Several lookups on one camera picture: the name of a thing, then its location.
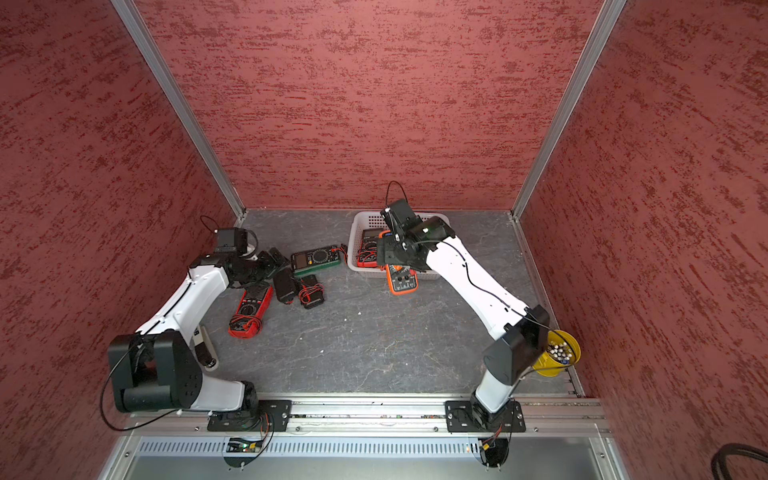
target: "green multimeter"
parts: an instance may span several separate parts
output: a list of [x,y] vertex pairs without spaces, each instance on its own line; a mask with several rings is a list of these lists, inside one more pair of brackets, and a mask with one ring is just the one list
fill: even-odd
[[290,256],[290,263],[294,273],[306,275],[329,266],[338,265],[341,263],[341,253],[345,252],[345,245],[329,245],[294,253]]

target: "white plastic basket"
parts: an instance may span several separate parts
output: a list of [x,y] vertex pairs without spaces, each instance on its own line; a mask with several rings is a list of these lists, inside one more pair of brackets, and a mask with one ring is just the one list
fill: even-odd
[[[422,220],[427,220],[431,217],[440,217],[446,224],[450,225],[448,218],[442,214],[425,214],[423,212],[416,212],[416,215]],[[360,212],[355,215],[355,220],[352,222],[352,230],[349,232],[349,254],[346,256],[346,264],[350,270],[354,270],[360,275],[367,276],[368,278],[386,278],[386,272],[379,268],[363,268],[357,266],[357,250],[360,248],[360,242],[362,240],[362,231],[369,228],[383,228],[387,229],[386,223],[384,223],[384,217],[379,212]],[[440,278],[440,274],[434,270],[427,270],[426,272],[418,272],[419,280],[437,280]]]

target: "digital multimeter display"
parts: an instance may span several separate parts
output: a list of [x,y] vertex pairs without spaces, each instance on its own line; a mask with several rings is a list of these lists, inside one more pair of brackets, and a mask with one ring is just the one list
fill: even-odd
[[302,268],[307,268],[308,265],[306,263],[306,253],[297,253],[293,256],[293,260],[296,262],[296,269],[301,270]]

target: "vented metal panel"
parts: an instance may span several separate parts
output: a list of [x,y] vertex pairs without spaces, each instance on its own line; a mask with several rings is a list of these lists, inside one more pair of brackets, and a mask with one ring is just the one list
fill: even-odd
[[474,458],[475,439],[274,439],[273,457]]
[[[258,439],[244,436],[245,439]],[[252,453],[227,453],[229,437],[144,437],[137,455],[205,457],[253,456]],[[366,438],[291,438],[272,439],[262,454],[265,457],[347,457],[347,458],[474,458],[479,455],[477,439],[366,439]]]
[[221,457],[229,437],[144,437],[137,455],[156,457]]

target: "red textured wall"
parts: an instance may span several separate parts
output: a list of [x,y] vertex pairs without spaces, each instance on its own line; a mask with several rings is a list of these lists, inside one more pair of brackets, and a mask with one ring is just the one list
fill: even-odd
[[137,0],[247,207],[510,208],[601,0]]
[[107,344],[233,216],[108,0],[3,2],[0,35],[0,478],[94,478]]
[[524,214],[634,480],[768,448],[767,29],[765,2],[628,2]]

